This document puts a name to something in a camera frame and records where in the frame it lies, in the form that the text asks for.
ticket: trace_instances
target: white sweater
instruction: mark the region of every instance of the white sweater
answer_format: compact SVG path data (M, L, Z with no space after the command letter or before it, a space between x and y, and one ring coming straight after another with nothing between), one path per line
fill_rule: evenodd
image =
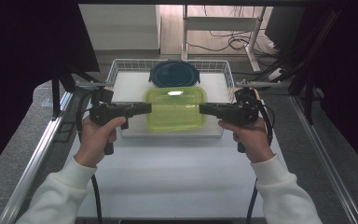
M258 178L256 187L264 200L269 224L322 223L308 193L277 156L251 165ZM75 223L77 210L87 195L87 184L96 170L71 159L58 173L48 175L17 223Z

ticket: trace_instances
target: black curtain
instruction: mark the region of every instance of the black curtain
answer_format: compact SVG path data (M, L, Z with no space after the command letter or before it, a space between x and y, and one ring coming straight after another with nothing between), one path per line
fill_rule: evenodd
M313 71L321 106L358 153L358 1L350 1L321 47Z
M0 154L27 113L34 88L56 70L67 73L66 64L99 72L76 2L0 0Z

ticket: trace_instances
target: green plastic container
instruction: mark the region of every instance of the green plastic container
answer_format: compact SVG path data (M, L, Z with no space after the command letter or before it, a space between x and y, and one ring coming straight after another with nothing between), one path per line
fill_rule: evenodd
M207 100L200 87L157 88L145 93L145 102L152 105L146 114L147 129L152 132L197 130L205 124L199 104Z

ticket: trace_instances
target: person's right hand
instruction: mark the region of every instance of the person's right hand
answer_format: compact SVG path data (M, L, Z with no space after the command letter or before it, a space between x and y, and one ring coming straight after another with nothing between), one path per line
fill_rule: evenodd
M83 166L96 167L103 159L103 149L106 143L116 141L116 128L120 127L126 118L118 117L111 119L104 126L99 126L90 120L90 117L83 119L81 133L81 146L75 154L75 161Z
M258 118L254 123L245 126L222 120L218 124L220 127L233 132L234 141L243 143L246 148L246 156L251 162L268 161L274 157L267 139L266 123L262 118Z

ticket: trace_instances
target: metal frame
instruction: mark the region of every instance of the metal frame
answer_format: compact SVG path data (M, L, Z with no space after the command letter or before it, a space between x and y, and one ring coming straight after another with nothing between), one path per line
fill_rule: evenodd
M183 42L181 59L187 59L187 31L250 31L252 32L246 54L255 73L260 73L260 66L255 57L255 41L260 31L266 7L263 7L257 18L227 18L227 17L188 17L187 5L183 6Z
M43 133L39 143L36 146L33 156L28 162L27 167L25 168L24 173L20 178L19 183L11 194L10 199L7 202L7 205L0 216L0 223L9 224L13 223L18 215L21 205L25 200L25 197L28 193L29 188L31 187L34 177L39 170L39 166L42 163L42 160L45 158L45 155L48 151L54 134L57 132L60 124L62 122L62 117L69 105L70 100L72 99L73 94L66 92L61 100L61 114L55 119L51 120Z
M109 5L194 5L252 7L333 6L338 0L77 0L78 4Z
M345 187L345 184L342 182L341 177L336 170L333 162L331 161L326 149L324 148L324 144L322 143L319 135L312 125L309 125L307 122L306 116L303 114L303 106L298 97L291 96L290 100L301 120L302 125L307 133L308 138L310 139L313 148L315 149L316 154L319 157L319 160L324 168L324 171L330 180L330 183L336 193L338 199L340 200L342 207L344 208L345 213L347 214L351 223L358 224L358 208Z

